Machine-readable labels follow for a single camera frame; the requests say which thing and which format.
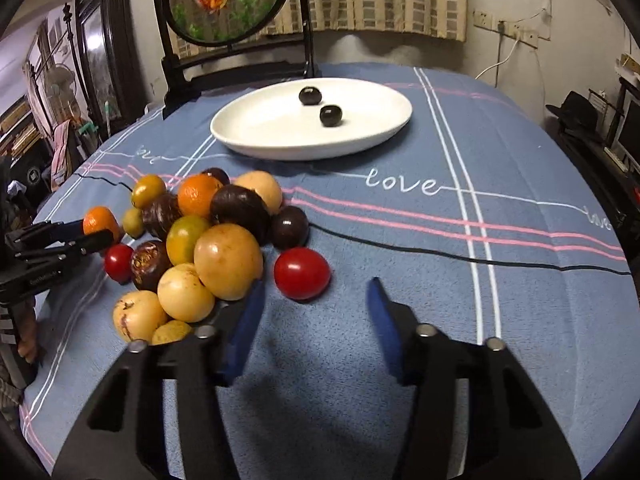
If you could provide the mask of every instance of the blue tablecloth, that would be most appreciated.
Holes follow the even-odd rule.
[[[271,283],[276,253],[267,247],[266,310],[244,376],[220,391],[223,416],[243,479],[390,478],[412,392],[386,372],[367,315],[365,286],[379,276],[394,300],[453,338],[501,336],[551,406],[586,475],[640,399],[636,291],[588,186],[543,130],[481,82],[382,64],[326,65],[322,74],[396,88],[414,106],[410,123],[389,142],[353,156],[312,164],[255,160],[233,154],[209,133],[213,114],[251,90],[227,89],[164,121],[152,112],[110,139],[39,219],[71,221],[100,204],[120,216],[129,193],[113,184],[132,186],[146,173],[172,187],[210,166],[231,177],[257,168],[273,173],[287,200],[331,231],[539,264],[469,263],[313,229],[309,246],[334,274],[323,296],[300,305]],[[96,255],[38,302],[47,352],[26,391],[23,431],[50,469],[80,409],[125,347],[111,311],[126,290],[106,278]],[[167,398],[174,399],[171,384]],[[172,472],[181,475],[175,416],[168,408],[166,440]]]

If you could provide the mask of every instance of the tomato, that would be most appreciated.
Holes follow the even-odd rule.
[[[130,260],[133,249],[125,244],[111,246],[104,257],[104,272],[109,277],[124,285],[131,279]]]
[[[325,290],[331,279],[326,260],[306,247],[284,251],[273,266],[280,292],[292,300],[309,300]]]

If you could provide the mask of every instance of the circular frame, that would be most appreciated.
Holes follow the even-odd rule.
[[[276,0],[271,7],[271,10],[267,12],[267,14],[265,14],[264,18],[260,20],[260,22],[256,23],[252,28],[250,28],[240,36],[237,36],[232,40],[225,41],[200,41],[185,34],[183,31],[181,31],[180,27],[178,27],[178,24],[174,20],[174,15],[171,12],[171,3],[169,2],[169,0],[162,0],[162,15],[164,16],[164,20],[168,23],[169,27],[171,27],[171,30],[174,31],[184,41],[188,41],[189,43],[197,46],[231,46],[234,43],[239,43],[242,40],[246,40],[246,38],[248,38],[249,36],[252,36],[256,32],[262,30],[267,25],[267,23],[275,18],[276,14],[280,12],[280,9],[284,6],[285,1],[286,0]]]

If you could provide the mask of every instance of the hat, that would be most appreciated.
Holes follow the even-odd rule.
[[[586,130],[589,135],[594,134],[598,126],[598,111],[587,98],[576,92],[569,92],[560,108],[546,105],[546,109],[558,117],[568,130]]]

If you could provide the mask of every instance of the black fruit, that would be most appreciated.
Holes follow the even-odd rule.
[[[158,282],[171,267],[166,246],[160,240],[142,242],[131,255],[131,273],[137,290],[158,290]]]
[[[309,220],[299,207],[287,205],[271,218],[271,243],[280,251],[303,246],[308,236]]]
[[[142,210],[142,223],[149,234],[165,241],[169,229],[181,216],[178,197],[173,193],[166,192]]]
[[[206,175],[212,176],[213,178],[216,178],[220,182],[220,184],[222,184],[223,186],[226,186],[229,182],[231,182],[229,180],[228,174],[226,174],[223,170],[220,170],[220,168],[207,168],[201,173],[204,173]]]
[[[223,186],[213,196],[210,211],[213,223],[238,224],[254,235],[260,245],[267,241],[270,217],[255,191],[234,184]]]
[[[320,108],[320,121],[324,126],[337,126],[342,120],[342,110],[338,105],[327,105]]]
[[[305,86],[298,94],[298,98],[305,106],[318,105],[322,101],[322,94],[315,86]]]

